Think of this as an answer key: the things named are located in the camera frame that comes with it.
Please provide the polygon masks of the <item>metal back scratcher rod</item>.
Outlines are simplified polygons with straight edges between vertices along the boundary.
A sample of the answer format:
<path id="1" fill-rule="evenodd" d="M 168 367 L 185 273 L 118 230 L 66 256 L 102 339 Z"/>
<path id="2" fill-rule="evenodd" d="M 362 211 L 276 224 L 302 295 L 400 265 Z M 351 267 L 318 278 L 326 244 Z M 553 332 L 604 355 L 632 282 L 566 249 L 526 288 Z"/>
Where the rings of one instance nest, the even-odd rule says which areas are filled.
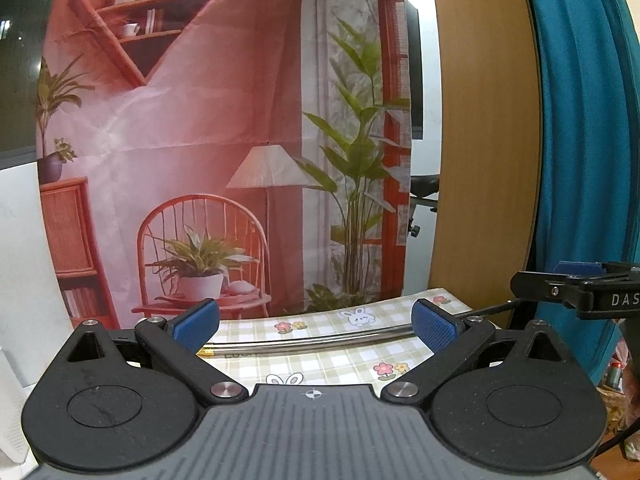
<path id="1" fill-rule="evenodd" d="M 223 356 L 224 354 L 248 354 L 249 356 L 268 356 L 268 354 L 308 353 L 315 351 L 334 350 L 369 344 L 382 344 L 392 340 L 411 338 L 416 336 L 410 324 L 394 327 L 363 330 L 362 332 L 347 332 L 344 334 L 313 336 L 289 340 L 267 340 L 249 342 L 222 342 L 221 344 L 204 344 L 198 350 L 202 358 Z"/>

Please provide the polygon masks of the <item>checked floral tablecloth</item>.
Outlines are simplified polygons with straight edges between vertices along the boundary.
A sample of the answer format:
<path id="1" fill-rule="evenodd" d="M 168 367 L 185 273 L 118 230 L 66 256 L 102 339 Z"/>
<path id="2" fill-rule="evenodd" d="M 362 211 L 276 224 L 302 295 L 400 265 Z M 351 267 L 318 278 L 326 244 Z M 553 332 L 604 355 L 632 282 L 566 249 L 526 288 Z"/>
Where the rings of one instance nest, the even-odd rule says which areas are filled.
<path id="1" fill-rule="evenodd" d="M 370 384 L 376 391 L 432 352 L 410 326 L 416 300 L 450 314 L 471 310 L 435 288 L 342 310 L 222 321 L 198 356 L 253 389 L 257 384 Z"/>

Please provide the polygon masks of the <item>black office chair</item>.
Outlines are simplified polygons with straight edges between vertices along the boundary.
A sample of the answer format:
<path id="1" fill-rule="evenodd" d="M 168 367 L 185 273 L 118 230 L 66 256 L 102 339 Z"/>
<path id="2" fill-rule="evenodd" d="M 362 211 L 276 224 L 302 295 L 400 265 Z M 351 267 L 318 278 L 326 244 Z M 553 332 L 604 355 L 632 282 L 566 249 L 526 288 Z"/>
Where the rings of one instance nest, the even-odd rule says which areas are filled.
<path id="1" fill-rule="evenodd" d="M 408 234 L 411 237 L 418 237 L 421 229 L 414 223 L 416 207 L 427 207 L 431 212 L 437 211 L 438 199 L 433 198 L 433 195 L 439 193 L 439 181 L 439 174 L 410 177 Z"/>

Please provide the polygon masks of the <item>wooden door panel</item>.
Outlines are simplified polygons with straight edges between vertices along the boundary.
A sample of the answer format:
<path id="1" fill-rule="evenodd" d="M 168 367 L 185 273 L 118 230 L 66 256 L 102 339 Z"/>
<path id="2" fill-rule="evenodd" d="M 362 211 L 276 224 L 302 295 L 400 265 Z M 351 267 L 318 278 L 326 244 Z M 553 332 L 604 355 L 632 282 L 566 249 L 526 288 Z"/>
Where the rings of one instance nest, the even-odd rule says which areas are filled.
<path id="1" fill-rule="evenodd" d="M 442 162 L 430 277 L 467 306 L 511 297 L 535 231 L 541 151 L 528 0 L 435 0 Z"/>

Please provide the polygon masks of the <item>printed room backdrop cloth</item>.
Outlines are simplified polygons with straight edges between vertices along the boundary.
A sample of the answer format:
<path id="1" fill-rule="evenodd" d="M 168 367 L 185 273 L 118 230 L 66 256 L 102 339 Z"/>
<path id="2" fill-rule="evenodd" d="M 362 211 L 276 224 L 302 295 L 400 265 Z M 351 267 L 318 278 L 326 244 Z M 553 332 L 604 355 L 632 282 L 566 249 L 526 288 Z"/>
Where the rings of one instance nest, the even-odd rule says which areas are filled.
<path id="1" fill-rule="evenodd" d="M 409 86 L 405 0 L 53 0 L 36 133 L 70 320 L 397 297 Z"/>

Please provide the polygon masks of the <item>teal curtain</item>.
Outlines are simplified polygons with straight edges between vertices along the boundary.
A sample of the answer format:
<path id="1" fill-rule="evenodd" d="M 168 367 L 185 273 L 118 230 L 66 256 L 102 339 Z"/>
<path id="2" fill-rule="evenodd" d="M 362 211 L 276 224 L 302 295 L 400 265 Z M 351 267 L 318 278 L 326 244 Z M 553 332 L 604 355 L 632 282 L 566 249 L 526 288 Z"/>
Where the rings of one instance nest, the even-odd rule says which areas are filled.
<path id="1" fill-rule="evenodd" d="M 542 94 L 534 268 L 639 259 L 639 43 L 626 0 L 529 0 Z"/>

